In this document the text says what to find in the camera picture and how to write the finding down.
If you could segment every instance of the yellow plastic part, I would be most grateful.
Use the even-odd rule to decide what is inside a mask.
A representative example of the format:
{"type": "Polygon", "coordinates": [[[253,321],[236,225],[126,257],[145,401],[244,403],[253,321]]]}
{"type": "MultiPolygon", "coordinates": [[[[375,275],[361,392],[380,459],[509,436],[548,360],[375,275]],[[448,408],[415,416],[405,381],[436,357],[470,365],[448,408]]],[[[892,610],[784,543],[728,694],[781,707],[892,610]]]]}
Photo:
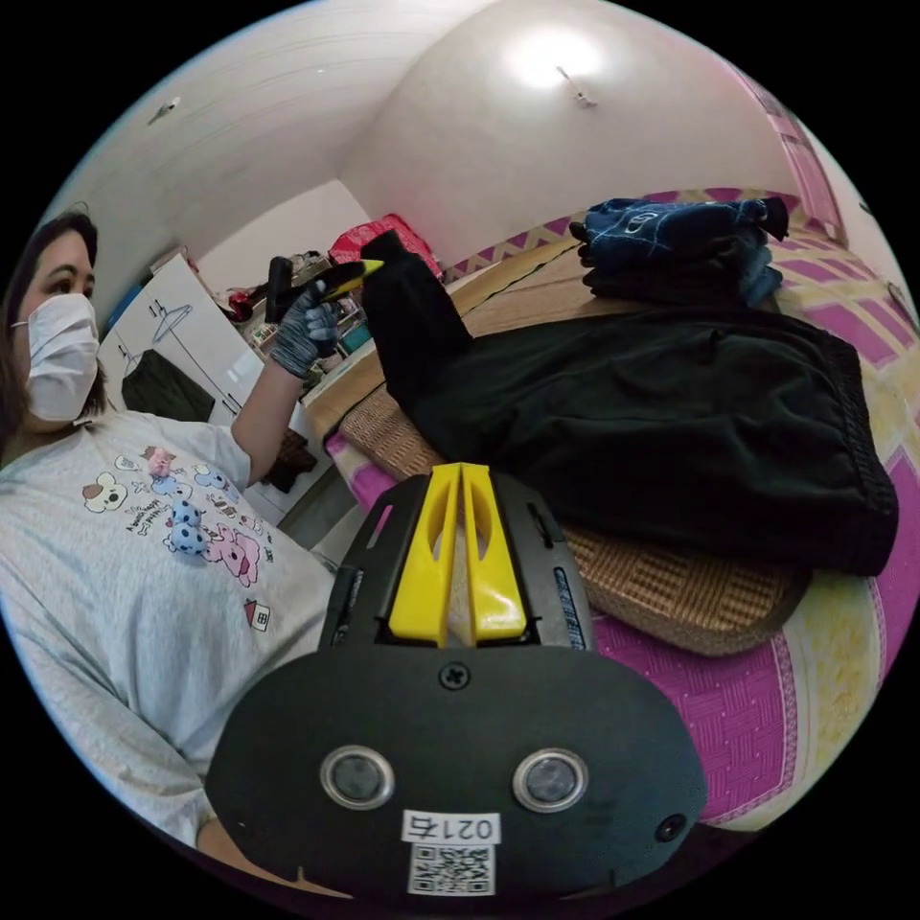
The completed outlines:
{"type": "Polygon", "coordinates": [[[373,275],[375,271],[379,268],[383,268],[383,262],[379,259],[362,259],[364,264],[364,272],[360,277],[355,278],[352,281],[346,281],[344,285],[339,285],[335,290],[331,290],[325,297],[320,301],[320,303],[325,304],[329,300],[338,300],[339,297],[343,297],[350,290],[355,288],[360,288],[364,284],[364,280],[368,275],[373,275]]]}
{"type": "Polygon", "coordinates": [[[459,490],[460,464],[432,470],[390,612],[390,632],[397,638],[434,642],[439,649],[447,645],[459,490]]]}
{"type": "Polygon", "coordinates": [[[461,466],[473,639],[478,645],[519,638],[527,620],[489,468],[469,463],[461,466]],[[482,558],[477,531],[485,543],[482,558]]]}

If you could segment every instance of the patterned bedspread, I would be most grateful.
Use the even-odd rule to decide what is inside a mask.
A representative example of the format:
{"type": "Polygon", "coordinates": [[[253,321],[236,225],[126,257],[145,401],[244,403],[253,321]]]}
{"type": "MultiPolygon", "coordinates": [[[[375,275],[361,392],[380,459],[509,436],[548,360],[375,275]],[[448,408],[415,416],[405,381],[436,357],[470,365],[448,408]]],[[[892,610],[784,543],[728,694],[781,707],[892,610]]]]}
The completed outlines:
{"type": "MultiPolygon", "coordinates": [[[[706,189],[650,198],[768,194],[706,189]]],[[[784,197],[792,233],[771,245],[785,279],[777,302],[860,354],[873,437],[901,507],[888,565],[874,579],[818,572],[779,635],[731,658],[697,657],[595,617],[600,652],[653,681],[693,735],[709,785],[703,820],[737,830],[757,830],[780,817],[837,758],[873,703],[920,596],[920,333],[886,285],[807,223],[796,199],[784,197]]],[[[560,218],[521,234],[455,266],[448,277],[558,239],[567,224],[560,218]]],[[[341,435],[327,448],[365,510],[394,484],[341,435]]]]}

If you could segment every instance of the number label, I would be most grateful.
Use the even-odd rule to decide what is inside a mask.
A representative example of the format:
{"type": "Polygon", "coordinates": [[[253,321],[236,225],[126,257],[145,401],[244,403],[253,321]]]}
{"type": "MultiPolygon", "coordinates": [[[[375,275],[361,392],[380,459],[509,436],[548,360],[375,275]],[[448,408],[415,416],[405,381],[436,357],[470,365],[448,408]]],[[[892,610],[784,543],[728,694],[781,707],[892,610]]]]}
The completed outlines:
{"type": "Polygon", "coordinates": [[[402,840],[443,846],[496,846],[501,843],[501,815],[444,815],[402,812],[402,840]]]}

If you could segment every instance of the white ceiling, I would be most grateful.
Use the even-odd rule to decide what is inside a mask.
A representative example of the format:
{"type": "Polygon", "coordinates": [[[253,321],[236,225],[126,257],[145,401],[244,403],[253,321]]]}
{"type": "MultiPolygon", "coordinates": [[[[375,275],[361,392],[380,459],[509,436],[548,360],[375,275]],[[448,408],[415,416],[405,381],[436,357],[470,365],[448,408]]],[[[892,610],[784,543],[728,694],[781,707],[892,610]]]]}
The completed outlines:
{"type": "Polygon", "coordinates": [[[117,220],[135,252],[154,240],[206,252],[336,178],[412,65],[493,2],[314,0],[237,33],[126,113],[49,213],[85,201],[103,233],[117,220]],[[176,96],[179,107],[149,126],[176,96]]]}

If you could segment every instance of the gray t-shirt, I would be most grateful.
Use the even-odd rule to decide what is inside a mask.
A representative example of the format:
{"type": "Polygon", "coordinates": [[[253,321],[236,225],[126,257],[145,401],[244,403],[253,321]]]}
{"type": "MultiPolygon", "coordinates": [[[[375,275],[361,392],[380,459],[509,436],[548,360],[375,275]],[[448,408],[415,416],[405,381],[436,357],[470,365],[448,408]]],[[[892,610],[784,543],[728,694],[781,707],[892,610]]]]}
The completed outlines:
{"type": "Polygon", "coordinates": [[[316,650],[333,582],[241,498],[248,478],[229,428],[134,412],[0,471],[0,606],[36,692],[111,793],[191,846],[230,711],[316,650]],[[202,555],[176,550],[183,499],[202,555]]]}

